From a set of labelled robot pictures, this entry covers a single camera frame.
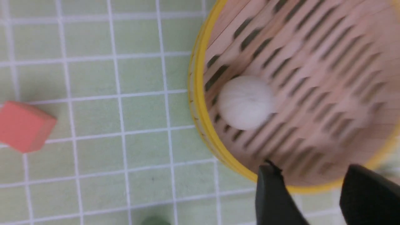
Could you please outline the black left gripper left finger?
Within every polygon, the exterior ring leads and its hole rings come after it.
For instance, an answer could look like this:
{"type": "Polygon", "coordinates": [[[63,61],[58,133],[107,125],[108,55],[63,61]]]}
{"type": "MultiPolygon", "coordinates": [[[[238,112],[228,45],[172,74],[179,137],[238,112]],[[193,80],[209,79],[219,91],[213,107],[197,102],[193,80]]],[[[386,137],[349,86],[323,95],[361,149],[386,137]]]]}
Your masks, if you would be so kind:
{"type": "Polygon", "coordinates": [[[272,161],[259,166],[255,195],[257,225],[308,225],[288,192],[282,170],[272,161]]]}

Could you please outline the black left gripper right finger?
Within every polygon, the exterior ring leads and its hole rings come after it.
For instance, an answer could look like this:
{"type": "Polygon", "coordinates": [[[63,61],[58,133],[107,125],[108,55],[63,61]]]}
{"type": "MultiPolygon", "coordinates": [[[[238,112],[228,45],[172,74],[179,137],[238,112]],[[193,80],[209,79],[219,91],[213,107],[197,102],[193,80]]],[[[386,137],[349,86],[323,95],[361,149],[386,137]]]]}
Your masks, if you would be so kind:
{"type": "Polygon", "coordinates": [[[350,165],[339,205],[347,225],[398,225],[400,187],[361,165],[350,165]]]}

